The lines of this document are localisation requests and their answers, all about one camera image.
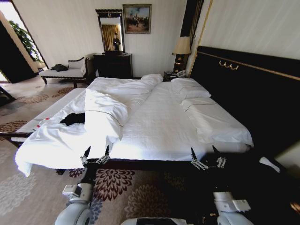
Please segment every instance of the nightstand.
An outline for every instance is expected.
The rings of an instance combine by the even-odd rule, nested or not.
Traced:
[[[164,72],[164,80],[163,81],[171,81],[175,78],[178,78],[177,76],[173,75],[173,72]]]

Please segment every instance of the picture frame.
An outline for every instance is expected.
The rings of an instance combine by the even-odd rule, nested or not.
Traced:
[[[152,4],[123,4],[126,34],[151,33]]]

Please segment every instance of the dresser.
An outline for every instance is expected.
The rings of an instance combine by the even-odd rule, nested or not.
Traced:
[[[130,79],[132,74],[132,54],[103,53],[94,55],[94,67],[99,76]]]

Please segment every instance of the wall mirror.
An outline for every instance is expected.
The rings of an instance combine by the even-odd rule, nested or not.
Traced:
[[[96,9],[105,52],[125,52],[122,9]]]

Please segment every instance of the black headboard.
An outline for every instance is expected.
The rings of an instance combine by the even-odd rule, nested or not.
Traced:
[[[300,60],[199,46],[191,78],[275,156],[300,140]]]

